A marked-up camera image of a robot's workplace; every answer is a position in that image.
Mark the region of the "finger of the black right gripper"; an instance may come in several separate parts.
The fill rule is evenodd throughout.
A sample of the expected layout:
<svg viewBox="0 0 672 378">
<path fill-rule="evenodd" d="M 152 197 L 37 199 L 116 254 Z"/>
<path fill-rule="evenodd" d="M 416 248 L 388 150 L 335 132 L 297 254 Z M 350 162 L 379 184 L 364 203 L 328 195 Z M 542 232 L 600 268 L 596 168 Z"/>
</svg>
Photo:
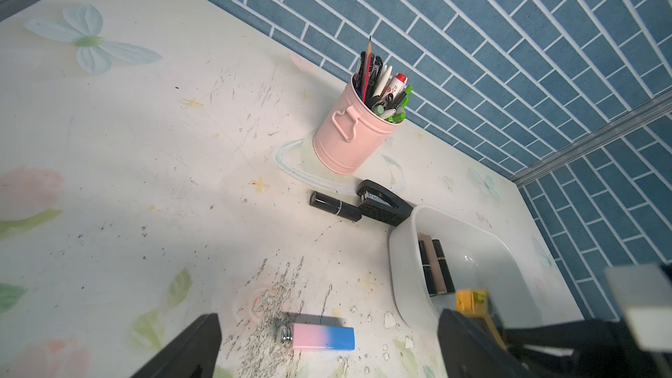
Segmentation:
<svg viewBox="0 0 672 378">
<path fill-rule="evenodd" d="M 620 346 L 614 326 L 610 321 L 582 320 L 536 328 L 509 328 L 506 334 L 509 342 L 516 346 L 563 348 L 583 356 L 617 357 Z"/>
</svg>

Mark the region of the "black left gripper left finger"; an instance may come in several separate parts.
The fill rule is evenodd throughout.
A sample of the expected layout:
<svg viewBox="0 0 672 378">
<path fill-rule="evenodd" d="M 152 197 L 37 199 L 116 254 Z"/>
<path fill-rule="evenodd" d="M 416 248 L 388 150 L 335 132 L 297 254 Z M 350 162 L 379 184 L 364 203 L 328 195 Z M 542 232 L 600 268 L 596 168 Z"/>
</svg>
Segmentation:
<svg viewBox="0 0 672 378">
<path fill-rule="evenodd" d="M 140 367 L 132 378 L 213 377 L 221 344 L 218 314 L 203 314 Z"/>
</svg>

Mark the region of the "black lipstick gold band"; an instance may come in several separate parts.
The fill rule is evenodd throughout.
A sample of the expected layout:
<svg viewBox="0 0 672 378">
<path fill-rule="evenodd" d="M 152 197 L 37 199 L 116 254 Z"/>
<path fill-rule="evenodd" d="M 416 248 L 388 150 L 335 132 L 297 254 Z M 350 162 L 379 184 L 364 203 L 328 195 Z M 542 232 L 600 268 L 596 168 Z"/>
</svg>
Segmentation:
<svg viewBox="0 0 672 378">
<path fill-rule="evenodd" d="M 444 286 L 446 287 L 446 293 L 453 294 L 454 292 L 456 292 L 456 288 L 453 283 L 453 278 L 451 276 L 451 272 L 449 270 L 446 257 L 444 255 L 445 252 L 443 250 L 441 242 L 438 239 L 433 239 L 432 244 L 437 255 L 437 261 L 439 263 L 441 278 L 444 281 Z"/>
</svg>

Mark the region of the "long black lipstick tube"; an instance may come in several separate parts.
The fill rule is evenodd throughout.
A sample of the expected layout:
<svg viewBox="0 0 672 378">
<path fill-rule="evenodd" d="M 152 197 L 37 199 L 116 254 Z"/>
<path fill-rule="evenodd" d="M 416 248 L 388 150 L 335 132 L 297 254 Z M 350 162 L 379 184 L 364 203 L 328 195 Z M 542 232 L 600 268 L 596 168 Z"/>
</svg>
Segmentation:
<svg viewBox="0 0 672 378">
<path fill-rule="evenodd" d="M 350 205 L 340 199 L 313 191 L 309 199 L 309 204 L 313 208 L 318 208 L 324 212 L 339 216 L 351 222 L 358 222 L 362 218 L 362 211 L 357 206 Z"/>
</svg>

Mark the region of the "beige concealer tube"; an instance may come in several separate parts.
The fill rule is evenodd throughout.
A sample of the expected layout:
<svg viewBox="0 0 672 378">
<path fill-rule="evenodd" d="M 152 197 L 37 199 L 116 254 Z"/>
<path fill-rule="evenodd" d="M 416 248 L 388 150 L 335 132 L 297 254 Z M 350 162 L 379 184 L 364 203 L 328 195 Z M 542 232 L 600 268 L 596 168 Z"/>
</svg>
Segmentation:
<svg viewBox="0 0 672 378">
<path fill-rule="evenodd" d="M 432 272 L 432 279 L 436 288 L 435 294 L 436 295 L 448 294 L 446 281 L 443 278 L 443 273 L 439 265 L 439 258 L 434 248 L 432 238 L 430 236 L 427 236 L 427 234 L 423 234 L 420 236 L 420 239 L 425 244 L 427 260 L 431 268 L 430 271 Z"/>
</svg>

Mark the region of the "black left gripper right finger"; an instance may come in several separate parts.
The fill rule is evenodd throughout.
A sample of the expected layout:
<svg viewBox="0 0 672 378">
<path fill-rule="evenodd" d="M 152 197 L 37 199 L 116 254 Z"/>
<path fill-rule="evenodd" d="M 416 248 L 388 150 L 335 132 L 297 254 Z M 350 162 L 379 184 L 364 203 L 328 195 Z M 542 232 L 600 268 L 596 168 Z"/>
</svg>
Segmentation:
<svg viewBox="0 0 672 378">
<path fill-rule="evenodd" d="M 444 310 L 437 338 L 449 377 L 530 377 L 506 348 L 489 317 Z"/>
</svg>

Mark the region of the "black lipstick silver band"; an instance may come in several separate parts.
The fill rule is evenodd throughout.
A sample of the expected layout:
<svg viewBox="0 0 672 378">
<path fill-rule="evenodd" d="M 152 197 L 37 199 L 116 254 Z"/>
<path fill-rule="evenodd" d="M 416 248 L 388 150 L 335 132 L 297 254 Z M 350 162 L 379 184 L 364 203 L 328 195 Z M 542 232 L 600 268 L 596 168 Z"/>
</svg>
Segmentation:
<svg viewBox="0 0 672 378">
<path fill-rule="evenodd" d="M 432 266 L 430 265 L 428 253 L 423 241 L 418 242 L 419 253 L 422 262 L 423 275 L 425 276 L 425 284 L 428 294 L 433 297 L 437 295 L 437 287 L 432 273 Z"/>
</svg>

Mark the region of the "black gold square lipstick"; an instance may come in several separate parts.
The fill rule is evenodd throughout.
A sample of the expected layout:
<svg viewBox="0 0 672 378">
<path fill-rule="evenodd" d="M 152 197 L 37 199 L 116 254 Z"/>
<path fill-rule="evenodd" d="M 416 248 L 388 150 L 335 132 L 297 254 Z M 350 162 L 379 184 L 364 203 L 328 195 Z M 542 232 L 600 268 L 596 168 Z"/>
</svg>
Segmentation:
<svg viewBox="0 0 672 378">
<path fill-rule="evenodd" d="M 503 339 L 504 325 L 495 304 L 489 299 L 488 292 L 484 289 L 458 290 L 455 295 L 456 311 L 493 338 L 501 348 L 507 349 Z"/>
</svg>

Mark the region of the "white plastic storage box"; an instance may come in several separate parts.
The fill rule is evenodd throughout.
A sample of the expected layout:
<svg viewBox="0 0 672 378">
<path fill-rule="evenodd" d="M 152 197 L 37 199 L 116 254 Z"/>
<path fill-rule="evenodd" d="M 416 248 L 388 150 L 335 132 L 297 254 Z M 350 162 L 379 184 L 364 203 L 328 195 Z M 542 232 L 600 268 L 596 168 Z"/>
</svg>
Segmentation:
<svg viewBox="0 0 672 378">
<path fill-rule="evenodd" d="M 388 241 L 395 305 L 408 327 L 435 334 L 442 311 L 453 310 L 456 305 L 454 292 L 432 296 L 428 291 L 420 236 L 440 242 L 456 290 L 488 292 L 503 325 L 542 325 L 541 312 L 521 269 L 499 237 L 437 208 L 420 205 L 392 229 Z"/>
</svg>

